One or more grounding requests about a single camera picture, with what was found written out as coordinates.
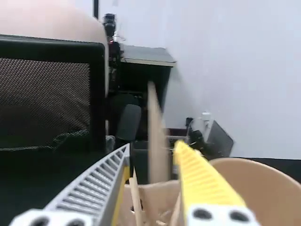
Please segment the white wall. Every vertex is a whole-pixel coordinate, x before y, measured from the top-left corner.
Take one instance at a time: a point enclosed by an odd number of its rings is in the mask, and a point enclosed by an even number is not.
[[[232,155],[300,159],[301,2],[174,0],[169,10],[167,47],[183,49],[189,88],[236,141]]]

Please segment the black desk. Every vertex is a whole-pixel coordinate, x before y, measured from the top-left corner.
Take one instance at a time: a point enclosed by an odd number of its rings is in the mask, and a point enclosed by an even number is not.
[[[147,48],[136,46],[121,46],[124,51],[121,59],[118,94],[132,94],[139,100],[142,108],[142,119],[137,133],[137,139],[147,140],[147,85],[149,81],[155,84],[158,102],[163,110],[170,71],[176,61],[164,48]],[[115,95],[112,90],[109,96]],[[116,132],[116,123],[110,121],[110,134]]]

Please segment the mesh backrest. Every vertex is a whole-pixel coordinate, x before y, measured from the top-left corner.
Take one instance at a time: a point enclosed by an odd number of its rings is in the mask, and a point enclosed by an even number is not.
[[[105,148],[103,44],[0,35],[0,49],[0,150]]]
[[[0,83],[0,148],[89,129],[89,64],[0,58]]]

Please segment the wooden stick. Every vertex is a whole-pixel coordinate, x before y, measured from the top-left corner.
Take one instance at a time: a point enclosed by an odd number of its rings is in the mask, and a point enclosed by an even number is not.
[[[178,226],[179,225],[179,219],[180,219],[180,205],[181,205],[181,193],[179,193],[179,196],[177,198],[177,202],[174,206],[173,214],[171,215],[170,219],[170,226]]]
[[[168,181],[169,155],[166,148],[166,129],[162,125],[161,110],[153,83],[148,85],[148,172],[149,183]]]
[[[135,219],[137,226],[143,226],[143,215],[142,215],[142,208],[140,203],[140,196],[139,196],[139,189],[137,183],[137,176],[136,171],[134,169],[133,177],[129,179],[130,188],[131,188],[131,195],[133,201],[133,207],[135,212]]]

